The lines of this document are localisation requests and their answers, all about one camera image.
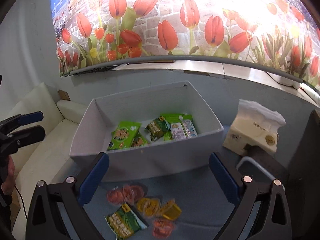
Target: brick wall print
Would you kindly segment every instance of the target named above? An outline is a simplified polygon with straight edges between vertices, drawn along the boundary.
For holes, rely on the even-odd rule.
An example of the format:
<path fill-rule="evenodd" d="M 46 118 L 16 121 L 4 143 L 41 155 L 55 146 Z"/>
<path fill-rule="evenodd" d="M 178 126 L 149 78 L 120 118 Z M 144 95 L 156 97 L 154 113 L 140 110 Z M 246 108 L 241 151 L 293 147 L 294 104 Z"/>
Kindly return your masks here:
<path fill-rule="evenodd" d="M 320 31 L 300 0 L 53 1 L 61 76 L 172 53 L 250 61 L 319 83 Z"/>

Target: sofa armrest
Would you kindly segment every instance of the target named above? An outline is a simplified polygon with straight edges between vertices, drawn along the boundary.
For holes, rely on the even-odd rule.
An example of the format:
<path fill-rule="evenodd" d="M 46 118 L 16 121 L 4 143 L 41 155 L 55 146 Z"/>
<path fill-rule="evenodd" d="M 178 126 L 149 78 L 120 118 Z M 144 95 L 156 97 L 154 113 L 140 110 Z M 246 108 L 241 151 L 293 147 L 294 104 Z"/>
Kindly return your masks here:
<path fill-rule="evenodd" d="M 57 103 L 57 107 L 65 119 L 77 124 L 80 123 L 84 112 L 87 110 L 87 106 L 85 105 L 66 100 L 60 100 Z"/>

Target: open cardboard box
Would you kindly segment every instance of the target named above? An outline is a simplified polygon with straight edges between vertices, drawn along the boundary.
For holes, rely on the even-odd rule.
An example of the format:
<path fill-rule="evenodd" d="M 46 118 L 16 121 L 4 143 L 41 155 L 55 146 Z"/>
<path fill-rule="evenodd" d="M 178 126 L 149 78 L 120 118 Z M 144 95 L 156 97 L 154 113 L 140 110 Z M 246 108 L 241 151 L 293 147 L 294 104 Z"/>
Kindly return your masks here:
<path fill-rule="evenodd" d="M 145 124 L 161 113 L 192 114 L 196 138 L 163 141 L 144 147 L 107 151 L 120 121 Z M 107 152 L 110 167 L 103 181 L 134 180 L 188 171 L 208 164 L 218 149 L 223 127 L 214 112 L 188 82 L 152 86 L 93 99 L 72 141 L 70 157 L 81 167 L 99 152 Z"/>

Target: hand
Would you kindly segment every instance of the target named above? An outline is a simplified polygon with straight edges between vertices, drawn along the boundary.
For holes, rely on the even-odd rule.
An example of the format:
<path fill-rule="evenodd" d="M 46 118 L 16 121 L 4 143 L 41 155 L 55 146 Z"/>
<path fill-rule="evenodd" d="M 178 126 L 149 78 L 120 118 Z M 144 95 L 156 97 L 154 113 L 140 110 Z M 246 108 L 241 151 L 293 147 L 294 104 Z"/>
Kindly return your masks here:
<path fill-rule="evenodd" d="M 2 192 L 5 195 L 11 195 L 16 185 L 14 181 L 14 163 L 11 156 L 8 157 L 8 176 L 4 183 L 1 185 Z"/>

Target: beige tissue package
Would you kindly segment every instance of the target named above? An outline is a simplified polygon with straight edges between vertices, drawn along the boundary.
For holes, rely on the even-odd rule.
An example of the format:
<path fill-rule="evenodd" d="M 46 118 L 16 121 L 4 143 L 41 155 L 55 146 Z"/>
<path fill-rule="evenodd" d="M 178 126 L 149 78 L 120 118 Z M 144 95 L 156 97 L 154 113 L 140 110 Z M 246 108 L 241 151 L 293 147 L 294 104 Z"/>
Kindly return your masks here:
<path fill-rule="evenodd" d="M 248 146 L 259 146 L 273 155 L 277 150 L 278 129 L 284 126 L 281 114 L 254 101 L 239 100 L 238 113 L 223 146 L 244 155 Z"/>

